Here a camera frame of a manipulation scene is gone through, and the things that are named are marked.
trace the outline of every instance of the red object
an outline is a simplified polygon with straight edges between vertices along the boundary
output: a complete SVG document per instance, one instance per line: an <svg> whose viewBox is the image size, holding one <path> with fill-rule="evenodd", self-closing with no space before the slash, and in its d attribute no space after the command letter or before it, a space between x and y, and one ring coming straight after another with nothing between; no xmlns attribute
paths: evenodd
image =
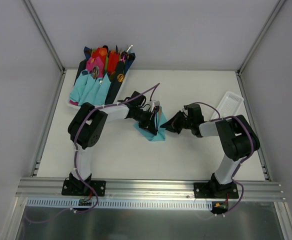
<svg viewBox="0 0 292 240"><path fill-rule="evenodd" d="M72 105L78 106L78 102L74 102L72 100L69 100L69 103L72 104Z"/></svg>
<svg viewBox="0 0 292 240"><path fill-rule="evenodd" d="M104 47L99 47L94 51L91 55L93 61L95 58L100 57L101 62L105 65L106 57L107 57L107 49Z"/></svg>
<svg viewBox="0 0 292 240"><path fill-rule="evenodd" d="M110 51L108 57L107 73L111 74L115 72L117 63L120 61L120 54L116 53L115 50Z"/></svg>

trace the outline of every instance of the pink fabric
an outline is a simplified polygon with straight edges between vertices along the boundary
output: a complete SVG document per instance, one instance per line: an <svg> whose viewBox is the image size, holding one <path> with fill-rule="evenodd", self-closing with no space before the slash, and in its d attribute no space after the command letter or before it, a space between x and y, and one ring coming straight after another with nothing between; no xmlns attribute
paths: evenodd
<svg viewBox="0 0 292 240"><path fill-rule="evenodd" d="M97 78L103 77L103 70L104 70L104 63L102 62L101 58L98 56L95 59L93 57L90 57L86 63L86 69L91 72L94 67L99 68L99 74L97 75Z"/></svg>
<svg viewBox="0 0 292 240"><path fill-rule="evenodd" d="M78 102L74 102L72 100L69 100L69 103L72 104L72 105L78 106Z"/></svg>

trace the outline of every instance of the blue towel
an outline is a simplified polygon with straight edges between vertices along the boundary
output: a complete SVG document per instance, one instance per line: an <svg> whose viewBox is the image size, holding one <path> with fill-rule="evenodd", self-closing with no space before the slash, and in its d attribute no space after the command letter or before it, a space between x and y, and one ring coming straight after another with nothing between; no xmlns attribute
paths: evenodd
<svg viewBox="0 0 292 240"><path fill-rule="evenodd" d="M163 113L163 108L160 107L160 111L161 111L161 114L160 114L160 117L159 117L159 112L157 112L157 122L158 122L158 131L157 131L157 135L153 135L151 134L150 132L144 130L144 129L141 129L139 126L138 126L138 122L136 122L134 124L134 127L150 142L159 142L159 141L165 141L166 139L166 135L165 135L165 128L161 128L160 126L164 123L167 122L166 120L166 117Z"/></svg>
<svg viewBox="0 0 292 240"><path fill-rule="evenodd" d="M80 102L81 97L86 87L88 77L89 77L89 73L87 69L81 71L71 93L69 94L69 99L72 100L74 103Z"/></svg>
<svg viewBox="0 0 292 240"><path fill-rule="evenodd" d="M106 74L101 82L101 85L100 85L99 90L96 94L96 98L95 98L93 105L100 106L100 105L105 104L105 100L106 100L106 97L108 94L108 90L110 89L110 86L111 86L111 81Z"/></svg>
<svg viewBox="0 0 292 240"><path fill-rule="evenodd" d="M90 93L90 91L92 90L92 88L94 87L96 82L97 81L92 77L92 75L89 74L89 76L87 78L85 89L82 92L82 95L80 96L80 101L78 102L78 106L81 106L84 103L86 103L86 101L85 101L86 97L88 96L88 94Z"/></svg>
<svg viewBox="0 0 292 240"><path fill-rule="evenodd" d="M85 99L83 101L84 103L90 103L91 105L94 105L96 94L97 94L98 90L101 87L100 80L102 80L101 77L96 79L94 85L92 86L92 88L90 89L89 93L85 97Z"/></svg>

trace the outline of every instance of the glass panel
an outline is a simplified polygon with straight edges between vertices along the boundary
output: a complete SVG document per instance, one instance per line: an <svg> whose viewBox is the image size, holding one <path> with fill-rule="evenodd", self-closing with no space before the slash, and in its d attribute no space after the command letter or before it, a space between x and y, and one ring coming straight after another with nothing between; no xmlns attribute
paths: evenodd
<svg viewBox="0 0 292 240"><path fill-rule="evenodd" d="M33 221L46 220L61 208L29 207ZM19 240L283 240L272 202L242 202L226 217L208 211L95 209L70 211L44 224L23 220Z"/></svg>

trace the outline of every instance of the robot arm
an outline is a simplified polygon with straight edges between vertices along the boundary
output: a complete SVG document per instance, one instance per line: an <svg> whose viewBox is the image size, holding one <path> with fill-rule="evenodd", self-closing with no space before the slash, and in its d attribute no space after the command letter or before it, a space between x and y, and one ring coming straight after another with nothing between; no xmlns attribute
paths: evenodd
<svg viewBox="0 0 292 240"><path fill-rule="evenodd" d="M127 97L127 99L134 98L138 95L140 94L135 91L132 96ZM103 108L101 110L97 109L91 114L88 121L83 125L82 129L80 130L77 138L78 150L75 153L77 159L77 168L74 168L71 171L71 173L69 174L69 180L64 181L64 192L66 192L67 190L67 193L65 195L67 195L68 193L76 194L79 196L87 195L88 188L80 181L76 170L86 183L91 183L91 147L93 147L98 142L105 123L130 118L138 121L138 126L141 129L144 129L154 135L157 134L157 127L155 126L155 115L160 109L160 102L147 102L145 105L149 105L149 108L144 110L142 105L145 101L146 97L141 95L140 97L129 103L114 107ZM70 134L70 139L73 143L75 141L76 134L80 129L80 126L93 109L95 109L93 105L88 102L84 103L71 121L68 127L68 133Z"/></svg>
<svg viewBox="0 0 292 240"><path fill-rule="evenodd" d="M172 119L161 125L161 128L178 134L182 129L190 129L198 138L219 137L225 155L209 182L200 188L198 197L226 198L227 193L233 194L232 177L236 174L242 159L260 148L259 139L242 115L205 122L199 104L186 105L184 110L188 114L179 111Z"/></svg>

